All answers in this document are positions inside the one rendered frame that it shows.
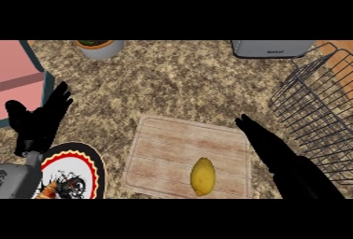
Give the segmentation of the patterned plate with black rim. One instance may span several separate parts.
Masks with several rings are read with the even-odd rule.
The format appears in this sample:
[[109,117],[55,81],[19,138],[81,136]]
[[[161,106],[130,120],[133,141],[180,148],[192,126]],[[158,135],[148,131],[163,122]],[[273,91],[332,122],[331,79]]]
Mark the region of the patterned plate with black rim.
[[105,198],[105,163],[90,145],[68,142],[53,146],[44,153],[41,172],[34,199]]

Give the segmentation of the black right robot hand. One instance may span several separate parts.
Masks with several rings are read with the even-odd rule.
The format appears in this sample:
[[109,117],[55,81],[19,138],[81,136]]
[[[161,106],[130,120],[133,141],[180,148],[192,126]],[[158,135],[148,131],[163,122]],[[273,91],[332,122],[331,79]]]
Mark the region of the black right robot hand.
[[273,174],[281,197],[285,200],[343,200],[343,194],[321,168],[292,151],[282,139],[245,114],[235,123]]

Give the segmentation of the pink tray with teal rim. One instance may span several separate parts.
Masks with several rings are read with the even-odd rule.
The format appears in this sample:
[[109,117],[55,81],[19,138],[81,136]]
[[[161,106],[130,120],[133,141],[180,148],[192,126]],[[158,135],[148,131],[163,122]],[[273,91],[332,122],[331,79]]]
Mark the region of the pink tray with teal rim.
[[7,100],[16,100],[30,111],[46,104],[55,77],[43,68],[27,40],[0,40],[0,128],[7,127]]

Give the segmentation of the grey plant pot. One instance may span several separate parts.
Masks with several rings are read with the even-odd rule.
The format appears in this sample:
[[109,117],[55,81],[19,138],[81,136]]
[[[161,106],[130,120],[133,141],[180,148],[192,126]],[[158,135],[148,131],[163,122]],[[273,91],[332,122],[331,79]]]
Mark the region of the grey plant pot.
[[114,57],[124,47],[123,40],[109,40],[108,42],[96,46],[86,46],[78,41],[74,41],[74,43],[81,49],[86,57],[93,60],[105,60]]

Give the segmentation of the yellow lemon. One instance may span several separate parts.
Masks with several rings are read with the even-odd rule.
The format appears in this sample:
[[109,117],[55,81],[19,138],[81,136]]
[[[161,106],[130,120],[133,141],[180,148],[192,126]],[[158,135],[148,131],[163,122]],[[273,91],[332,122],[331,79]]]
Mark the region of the yellow lemon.
[[199,158],[194,166],[191,186],[198,197],[207,195],[216,186],[216,169],[207,158]]

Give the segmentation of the grey appliance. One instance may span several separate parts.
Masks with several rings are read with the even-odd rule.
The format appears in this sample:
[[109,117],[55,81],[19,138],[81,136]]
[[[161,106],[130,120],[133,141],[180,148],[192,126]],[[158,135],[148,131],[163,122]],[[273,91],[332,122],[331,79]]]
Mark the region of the grey appliance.
[[233,40],[235,56],[245,59],[292,58],[309,51],[313,40]]

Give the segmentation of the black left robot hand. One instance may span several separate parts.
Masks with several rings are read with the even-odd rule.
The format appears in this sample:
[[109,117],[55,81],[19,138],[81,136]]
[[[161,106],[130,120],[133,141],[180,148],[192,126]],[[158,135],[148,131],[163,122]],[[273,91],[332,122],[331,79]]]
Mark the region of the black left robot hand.
[[30,111],[16,100],[7,100],[10,127],[18,133],[13,151],[16,156],[25,157],[31,151],[44,153],[49,150],[71,103],[65,81],[56,86],[46,104],[34,111]]

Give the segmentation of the pale wooden cutting board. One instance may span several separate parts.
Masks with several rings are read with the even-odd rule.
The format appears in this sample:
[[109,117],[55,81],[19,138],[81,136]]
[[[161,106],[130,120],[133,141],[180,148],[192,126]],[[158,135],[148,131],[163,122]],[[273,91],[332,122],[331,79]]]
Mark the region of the pale wooden cutting board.
[[242,131],[217,125],[145,115],[136,128],[121,185],[160,198],[192,199],[191,173],[199,158],[216,168],[208,199],[250,199],[250,143]]

